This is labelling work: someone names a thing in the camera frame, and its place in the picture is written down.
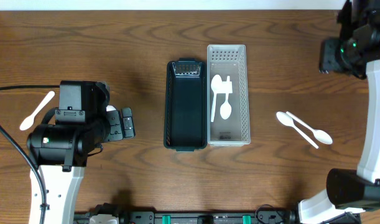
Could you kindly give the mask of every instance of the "green connector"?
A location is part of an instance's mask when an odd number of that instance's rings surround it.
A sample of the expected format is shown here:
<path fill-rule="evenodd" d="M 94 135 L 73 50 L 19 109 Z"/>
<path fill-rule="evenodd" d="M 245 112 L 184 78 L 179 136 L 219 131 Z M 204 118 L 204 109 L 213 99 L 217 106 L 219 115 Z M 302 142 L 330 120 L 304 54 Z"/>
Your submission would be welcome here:
<path fill-rule="evenodd" d="M 162 216 L 162 224 L 170 224 L 170 215 Z"/>
<path fill-rule="evenodd" d="M 244 224 L 252 224 L 251 216 L 250 215 L 244 215 L 242 217 L 242 221 Z"/>

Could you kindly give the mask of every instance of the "spoon handle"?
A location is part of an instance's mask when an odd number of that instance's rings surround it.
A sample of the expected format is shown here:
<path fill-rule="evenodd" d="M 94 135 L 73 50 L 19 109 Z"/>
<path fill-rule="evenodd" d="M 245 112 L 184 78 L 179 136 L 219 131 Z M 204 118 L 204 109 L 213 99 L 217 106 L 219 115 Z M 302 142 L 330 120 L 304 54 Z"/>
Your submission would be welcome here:
<path fill-rule="evenodd" d="M 293 125 L 294 129 L 301 135 L 303 136 L 303 138 L 305 138 L 312 146 L 314 146 L 316 149 L 318 149 L 318 145 L 312 140 L 310 139 L 310 137 L 308 137 L 302 130 L 300 130 L 298 127 L 296 127 L 295 125 Z"/>
<path fill-rule="evenodd" d="M 41 109 L 46 106 L 46 104 L 54 97 L 54 91 L 50 91 L 45 98 L 42 100 L 42 102 L 39 103 L 39 106 L 36 107 L 35 111 L 31 114 L 32 116 L 36 116 Z"/>
<path fill-rule="evenodd" d="M 226 90 L 226 102 L 228 103 L 228 94 L 229 94 L 229 91 Z"/>
<path fill-rule="evenodd" d="M 296 117 L 295 115 L 293 115 L 291 112 L 287 111 L 287 115 L 289 115 L 291 118 L 293 118 L 295 121 L 299 122 L 301 125 L 305 126 L 306 128 L 308 128 L 309 130 L 311 130 L 312 132 L 314 132 L 315 130 L 310 127 L 308 124 L 304 123 L 304 121 L 302 121 L 301 119 L 299 119 L 298 117 Z"/>
<path fill-rule="evenodd" d="M 213 103 L 212 103 L 212 110 L 211 110 L 211 115 L 210 115 L 210 122 L 213 122 L 215 120 L 216 96 L 217 96 L 217 94 L 215 93 L 213 95 Z"/>

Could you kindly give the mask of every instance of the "wood grain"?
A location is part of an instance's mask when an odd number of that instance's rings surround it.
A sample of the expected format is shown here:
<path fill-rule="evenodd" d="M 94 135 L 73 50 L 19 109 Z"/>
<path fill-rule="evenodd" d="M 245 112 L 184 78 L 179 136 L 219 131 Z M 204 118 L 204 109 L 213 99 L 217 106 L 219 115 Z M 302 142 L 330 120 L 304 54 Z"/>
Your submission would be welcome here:
<path fill-rule="evenodd" d="M 111 104 L 132 108 L 136 138 L 105 144 L 89 158 L 78 212 L 104 202 L 158 211 L 291 208 L 324 189 L 331 168 L 355 169 L 363 149 L 367 82 L 318 73 L 321 41 L 338 35 L 335 13 L 0 12 L 0 86 L 104 80 Z M 208 44 L 246 45 L 252 143 L 185 154 L 165 149 L 166 64 L 206 61 Z M 21 132 L 19 124 L 46 92 L 0 92 L 0 123 L 22 146 L 34 127 Z M 276 111 L 325 130 L 334 144 L 314 149 L 279 124 Z M 27 223 L 29 210 L 29 168 L 0 134 L 0 223 Z M 363 220 L 380 223 L 380 211 Z"/>

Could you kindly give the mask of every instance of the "white wall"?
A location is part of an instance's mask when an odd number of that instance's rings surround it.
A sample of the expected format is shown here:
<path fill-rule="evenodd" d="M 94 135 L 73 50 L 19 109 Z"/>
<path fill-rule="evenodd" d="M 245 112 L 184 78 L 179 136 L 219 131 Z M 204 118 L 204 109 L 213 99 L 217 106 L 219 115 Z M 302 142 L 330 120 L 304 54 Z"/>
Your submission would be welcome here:
<path fill-rule="evenodd" d="M 341 9 L 345 0 L 0 0 L 5 10 Z"/>

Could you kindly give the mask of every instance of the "plastic spoon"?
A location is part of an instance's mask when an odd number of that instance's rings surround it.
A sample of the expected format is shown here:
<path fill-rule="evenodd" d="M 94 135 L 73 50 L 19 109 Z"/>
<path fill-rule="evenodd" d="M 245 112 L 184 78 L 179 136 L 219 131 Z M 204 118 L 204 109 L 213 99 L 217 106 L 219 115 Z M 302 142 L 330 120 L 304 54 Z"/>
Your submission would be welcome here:
<path fill-rule="evenodd" d="M 25 131 L 26 129 L 30 128 L 34 124 L 35 116 L 41 111 L 41 109 L 46 106 L 46 104 L 53 98 L 54 91 L 50 91 L 45 98 L 40 102 L 39 106 L 36 107 L 35 111 L 29 115 L 20 125 L 20 130 Z"/>
<path fill-rule="evenodd" d="M 215 75 L 212 78 L 212 82 L 210 83 L 210 88 L 213 91 L 213 103 L 212 103 L 212 110 L 211 110 L 211 115 L 210 115 L 210 122 L 213 122 L 215 120 L 215 111 L 216 111 L 216 97 L 217 97 L 217 91 L 221 87 L 221 84 L 223 81 L 221 81 L 220 75 Z"/>
<path fill-rule="evenodd" d="M 285 126 L 293 127 L 303 138 L 305 138 L 312 146 L 318 149 L 318 145 L 310 139 L 302 130 L 295 126 L 294 120 L 284 112 L 277 112 L 278 120 Z"/>
<path fill-rule="evenodd" d="M 223 119 L 228 119 L 231 115 L 231 105 L 228 103 L 228 90 L 226 90 L 226 101 L 220 106 L 220 116 Z"/>
<path fill-rule="evenodd" d="M 326 132 L 324 132 L 322 130 L 313 129 L 312 127 L 310 127 L 308 124 L 304 123 L 304 121 L 302 121 L 301 119 L 299 119 L 298 117 L 296 117 L 295 115 L 293 115 L 289 111 L 287 111 L 287 114 L 289 116 L 291 116 L 293 119 L 295 119 L 295 121 L 299 122 L 301 125 L 305 126 L 309 130 L 311 130 L 313 132 L 313 134 L 314 134 L 314 137 L 317 140 L 319 140 L 320 142 L 322 142 L 324 144 L 332 144 L 333 143 L 333 140 L 332 140 L 331 136 L 329 136 L 328 133 L 326 133 Z"/>

